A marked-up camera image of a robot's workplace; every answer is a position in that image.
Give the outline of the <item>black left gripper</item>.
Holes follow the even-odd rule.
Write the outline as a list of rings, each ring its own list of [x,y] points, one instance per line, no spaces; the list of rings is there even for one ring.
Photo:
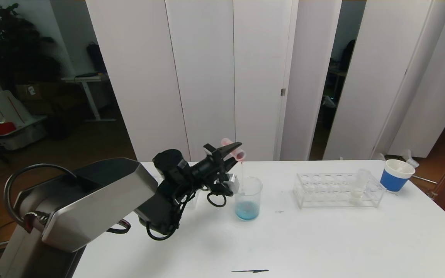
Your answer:
[[[203,146],[206,156],[200,162],[191,167],[194,176],[217,176],[229,172],[237,163],[236,159],[243,158],[243,150],[240,141],[221,141],[221,147],[218,149],[211,144]]]

